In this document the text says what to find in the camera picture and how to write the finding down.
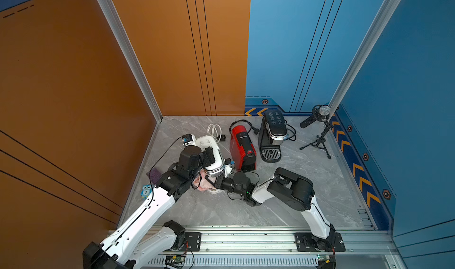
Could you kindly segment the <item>pink striped towel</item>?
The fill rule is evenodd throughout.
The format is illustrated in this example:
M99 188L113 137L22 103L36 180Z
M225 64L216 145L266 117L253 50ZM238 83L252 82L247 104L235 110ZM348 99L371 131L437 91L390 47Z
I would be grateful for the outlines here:
M207 174L205 170L202 169L193 180L193 188L199 191L214 190L212 184L207 179L205 179L206 176Z

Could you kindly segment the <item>white coffee machine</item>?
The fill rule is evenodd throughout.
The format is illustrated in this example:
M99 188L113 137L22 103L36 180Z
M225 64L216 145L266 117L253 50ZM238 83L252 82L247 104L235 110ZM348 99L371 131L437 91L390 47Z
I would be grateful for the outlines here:
M202 169L199 172L193 186L197 186L199 191L208 191L211 194L221 193L223 190L217 189L213 184L219 178L227 178L231 172L230 164L226 163L219 149L218 143L212 136L203 136L196 139L198 146L205 156Z

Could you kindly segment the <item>red Nespresso coffee machine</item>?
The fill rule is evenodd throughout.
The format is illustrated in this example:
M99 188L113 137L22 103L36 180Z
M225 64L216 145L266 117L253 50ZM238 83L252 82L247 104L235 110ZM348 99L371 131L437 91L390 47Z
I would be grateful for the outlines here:
M257 154L246 128L242 125L231 131L230 152L236 169L242 172L257 168Z

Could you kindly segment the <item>black coffee machine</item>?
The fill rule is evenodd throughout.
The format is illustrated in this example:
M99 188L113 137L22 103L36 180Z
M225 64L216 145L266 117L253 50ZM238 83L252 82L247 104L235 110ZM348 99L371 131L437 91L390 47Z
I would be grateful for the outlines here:
M286 120L279 109L267 109L263 115L258 135L259 152L267 163L279 162L281 145L289 138Z

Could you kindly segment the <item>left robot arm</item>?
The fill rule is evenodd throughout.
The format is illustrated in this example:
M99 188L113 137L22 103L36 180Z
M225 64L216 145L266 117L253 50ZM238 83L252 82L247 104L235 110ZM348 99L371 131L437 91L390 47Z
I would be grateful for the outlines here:
M215 163L213 148L195 145L184 148L176 166L162 174L153 192L143 204L100 244L90 243L83 251L85 269L141 268L167 250L184 249L186 230L171 220L150 238L145 239L155 222L190 189L203 167Z

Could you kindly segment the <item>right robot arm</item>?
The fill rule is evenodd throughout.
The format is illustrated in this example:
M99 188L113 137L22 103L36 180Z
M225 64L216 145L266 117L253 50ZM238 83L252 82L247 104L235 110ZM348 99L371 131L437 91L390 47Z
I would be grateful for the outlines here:
M314 191L313 182L284 168L277 168L273 177L259 186L242 171L232 178L219 176L210 184L217 190L241 196L251 207L259 206L267 200L276 198L286 206L298 211L310 227L311 239L318 251L335 251L337 232L323 215Z

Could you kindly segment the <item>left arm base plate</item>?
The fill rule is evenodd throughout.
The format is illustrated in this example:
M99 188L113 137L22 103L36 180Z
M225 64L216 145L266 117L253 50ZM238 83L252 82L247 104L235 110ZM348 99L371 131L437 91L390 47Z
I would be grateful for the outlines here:
M201 246L201 232L186 232L185 236L179 235L171 248L164 251L188 251L199 252Z

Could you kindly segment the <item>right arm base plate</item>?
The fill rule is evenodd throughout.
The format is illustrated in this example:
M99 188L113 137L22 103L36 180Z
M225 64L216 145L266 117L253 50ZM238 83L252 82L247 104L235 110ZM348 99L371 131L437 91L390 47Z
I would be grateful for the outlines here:
M294 234L295 244L298 252L346 252L342 236L337 233L333 243L325 239L314 237L311 233L298 232Z

